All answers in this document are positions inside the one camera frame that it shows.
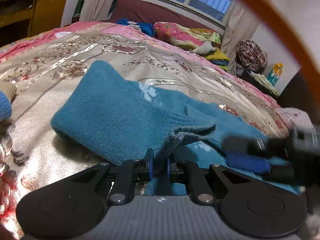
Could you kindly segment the beige right curtain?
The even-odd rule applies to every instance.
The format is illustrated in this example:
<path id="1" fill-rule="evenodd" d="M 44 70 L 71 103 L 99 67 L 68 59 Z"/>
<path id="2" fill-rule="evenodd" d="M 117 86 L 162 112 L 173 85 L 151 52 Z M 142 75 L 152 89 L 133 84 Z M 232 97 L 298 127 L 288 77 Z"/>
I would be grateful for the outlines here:
<path id="1" fill-rule="evenodd" d="M 238 0 L 231 2 L 226 18 L 220 49 L 230 59 L 228 72 L 236 75 L 236 46 L 240 41 L 252 38 L 260 20 Z"/>

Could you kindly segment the beige left curtain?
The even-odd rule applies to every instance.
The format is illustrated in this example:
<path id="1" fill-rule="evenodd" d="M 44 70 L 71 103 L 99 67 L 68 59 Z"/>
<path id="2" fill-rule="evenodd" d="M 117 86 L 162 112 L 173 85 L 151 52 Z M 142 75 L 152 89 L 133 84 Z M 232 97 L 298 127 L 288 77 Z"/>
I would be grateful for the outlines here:
<path id="1" fill-rule="evenodd" d="M 105 20 L 113 0 L 85 0 L 80 13 L 80 22 Z"/>

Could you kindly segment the blue clothes pile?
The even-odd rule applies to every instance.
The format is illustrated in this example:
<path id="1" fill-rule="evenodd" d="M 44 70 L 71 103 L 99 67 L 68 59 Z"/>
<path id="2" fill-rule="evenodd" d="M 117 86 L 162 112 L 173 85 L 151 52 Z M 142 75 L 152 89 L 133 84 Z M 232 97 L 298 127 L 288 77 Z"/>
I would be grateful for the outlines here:
<path id="1" fill-rule="evenodd" d="M 153 25 L 150 23 L 134 22 L 134 21 L 130 21 L 126 18 L 122 18 L 122 19 L 118 20 L 116 22 L 116 24 L 120 24 L 120 25 L 134 28 L 134 29 L 141 31 L 142 33 L 144 33 L 150 37 L 154 37 L 154 35 L 156 33 Z"/>

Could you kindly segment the floral brown bundle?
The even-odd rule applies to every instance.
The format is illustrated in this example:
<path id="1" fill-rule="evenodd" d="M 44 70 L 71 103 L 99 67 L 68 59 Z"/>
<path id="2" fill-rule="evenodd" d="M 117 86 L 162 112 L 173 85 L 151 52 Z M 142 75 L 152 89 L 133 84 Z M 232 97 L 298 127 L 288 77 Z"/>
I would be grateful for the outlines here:
<path id="1" fill-rule="evenodd" d="M 242 40 L 236 46 L 236 62 L 246 70 L 262 73 L 267 65 L 267 54 L 253 40 Z"/>

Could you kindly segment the green papers stack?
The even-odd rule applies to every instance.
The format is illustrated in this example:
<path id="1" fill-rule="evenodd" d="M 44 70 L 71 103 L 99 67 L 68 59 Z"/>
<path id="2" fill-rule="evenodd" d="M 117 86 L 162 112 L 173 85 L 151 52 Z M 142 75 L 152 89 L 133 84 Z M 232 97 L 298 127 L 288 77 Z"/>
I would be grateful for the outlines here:
<path id="1" fill-rule="evenodd" d="M 249 71 L 248 74 L 255 80 L 259 85 L 266 88 L 272 95 L 274 95 L 276 98 L 279 96 L 278 91 L 274 88 L 274 86 L 268 81 L 268 79 L 259 73 L 255 73 L 252 71 Z"/>

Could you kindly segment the teal fleece garment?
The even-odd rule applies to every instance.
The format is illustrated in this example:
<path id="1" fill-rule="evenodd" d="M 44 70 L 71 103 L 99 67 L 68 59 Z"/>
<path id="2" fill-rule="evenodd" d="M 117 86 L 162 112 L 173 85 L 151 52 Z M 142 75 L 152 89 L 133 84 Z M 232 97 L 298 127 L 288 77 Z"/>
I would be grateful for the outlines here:
<path id="1" fill-rule="evenodd" d="M 125 80 L 105 61 L 92 63 L 54 114 L 51 126 L 60 137 L 116 165 L 142 159 L 151 148 L 156 158 L 174 154 L 177 160 L 193 161 L 202 168 L 229 167 L 222 148 L 228 136 L 264 138 L 258 129 L 215 103 Z"/>

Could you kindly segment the wooden side cabinet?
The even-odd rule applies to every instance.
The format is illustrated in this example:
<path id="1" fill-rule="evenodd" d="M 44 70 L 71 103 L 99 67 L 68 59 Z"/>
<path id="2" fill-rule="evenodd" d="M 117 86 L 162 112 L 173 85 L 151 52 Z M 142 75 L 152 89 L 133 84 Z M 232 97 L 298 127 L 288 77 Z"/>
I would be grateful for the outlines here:
<path id="1" fill-rule="evenodd" d="M 67 0 L 1 0 L 1 46 L 61 25 Z"/>

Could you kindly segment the yellow blue folded clothes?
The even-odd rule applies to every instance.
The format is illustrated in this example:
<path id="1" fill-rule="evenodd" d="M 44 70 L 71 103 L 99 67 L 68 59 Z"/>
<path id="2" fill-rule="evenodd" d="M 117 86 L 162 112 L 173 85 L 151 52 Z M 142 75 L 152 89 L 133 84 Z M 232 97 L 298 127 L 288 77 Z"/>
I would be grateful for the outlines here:
<path id="1" fill-rule="evenodd" d="M 230 58 L 228 58 L 219 48 L 215 48 L 215 51 L 204 55 L 204 58 L 210 61 L 212 64 L 219 66 L 223 70 L 228 70 Z"/>

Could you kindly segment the beige checked folded cloth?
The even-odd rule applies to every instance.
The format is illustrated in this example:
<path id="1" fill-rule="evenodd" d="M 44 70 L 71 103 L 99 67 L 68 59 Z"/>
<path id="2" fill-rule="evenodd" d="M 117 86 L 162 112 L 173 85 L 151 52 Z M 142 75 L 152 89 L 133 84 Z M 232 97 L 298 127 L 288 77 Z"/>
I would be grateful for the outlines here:
<path id="1" fill-rule="evenodd" d="M 1 81 L 0 91 L 7 97 L 9 102 L 12 103 L 17 95 L 17 86 L 14 83 Z"/>

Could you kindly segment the beige curtain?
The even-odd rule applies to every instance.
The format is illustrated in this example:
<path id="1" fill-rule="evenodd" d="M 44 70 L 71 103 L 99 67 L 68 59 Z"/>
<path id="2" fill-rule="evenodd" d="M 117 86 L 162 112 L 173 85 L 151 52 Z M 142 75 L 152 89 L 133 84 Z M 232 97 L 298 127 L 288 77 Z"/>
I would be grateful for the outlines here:
<path id="1" fill-rule="evenodd" d="M 240 41 L 252 38 L 260 20 L 238 0 L 231 2 L 226 18 L 220 49 L 230 59 L 228 72 L 236 75 L 236 46 Z"/>
<path id="2" fill-rule="evenodd" d="M 80 22 L 105 20 L 113 0 L 85 0 L 80 13 Z"/>

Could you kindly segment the floral satin bedspread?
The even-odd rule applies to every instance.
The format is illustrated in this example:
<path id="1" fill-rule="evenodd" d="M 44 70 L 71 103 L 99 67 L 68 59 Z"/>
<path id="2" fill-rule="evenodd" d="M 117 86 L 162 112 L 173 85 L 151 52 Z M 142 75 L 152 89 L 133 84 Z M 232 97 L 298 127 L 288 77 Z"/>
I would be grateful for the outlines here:
<path id="1" fill-rule="evenodd" d="M 76 23 L 1 50 L 1 86 L 17 90 L 12 116 L 1 124 L 1 223 L 23 236 L 17 202 L 30 191 L 97 163 L 97 155 L 62 140 L 50 120 L 90 65 L 109 62 L 126 79 L 179 90 L 243 118 L 265 135 L 283 137 L 289 121 L 278 104 L 204 57 L 113 23 Z"/>

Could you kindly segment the blue knitted garment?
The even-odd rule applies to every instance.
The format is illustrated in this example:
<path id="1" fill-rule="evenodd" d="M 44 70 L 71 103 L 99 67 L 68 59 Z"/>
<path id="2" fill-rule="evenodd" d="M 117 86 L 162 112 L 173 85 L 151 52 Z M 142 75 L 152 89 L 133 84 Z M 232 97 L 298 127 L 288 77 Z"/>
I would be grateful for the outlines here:
<path id="1" fill-rule="evenodd" d="M 11 103 L 7 96 L 0 91 L 0 122 L 7 120 L 12 115 Z"/>

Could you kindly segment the dark red headboard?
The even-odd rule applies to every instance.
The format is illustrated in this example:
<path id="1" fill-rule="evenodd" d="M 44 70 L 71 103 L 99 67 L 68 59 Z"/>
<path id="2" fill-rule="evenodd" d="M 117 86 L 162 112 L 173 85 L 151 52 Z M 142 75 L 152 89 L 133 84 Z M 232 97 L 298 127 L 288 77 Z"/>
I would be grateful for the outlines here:
<path id="1" fill-rule="evenodd" d="M 211 29 L 220 35 L 224 33 L 221 27 L 186 10 L 180 8 L 170 10 L 167 7 L 143 0 L 117 0 L 109 21 L 115 23 L 123 18 L 133 22 L 150 24 L 172 22 L 187 28 Z"/>

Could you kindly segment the pink spotted pillow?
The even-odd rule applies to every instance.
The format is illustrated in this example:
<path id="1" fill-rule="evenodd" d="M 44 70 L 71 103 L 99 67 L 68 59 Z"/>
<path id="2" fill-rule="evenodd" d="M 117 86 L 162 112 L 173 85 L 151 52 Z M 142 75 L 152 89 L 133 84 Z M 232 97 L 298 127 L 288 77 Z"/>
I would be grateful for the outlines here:
<path id="1" fill-rule="evenodd" d="M 311 119 L 305 111 L 297 108 L 278 108 L 277 113 L 290 125 L 307 131 L 314 131 L 315 128 Z"/>

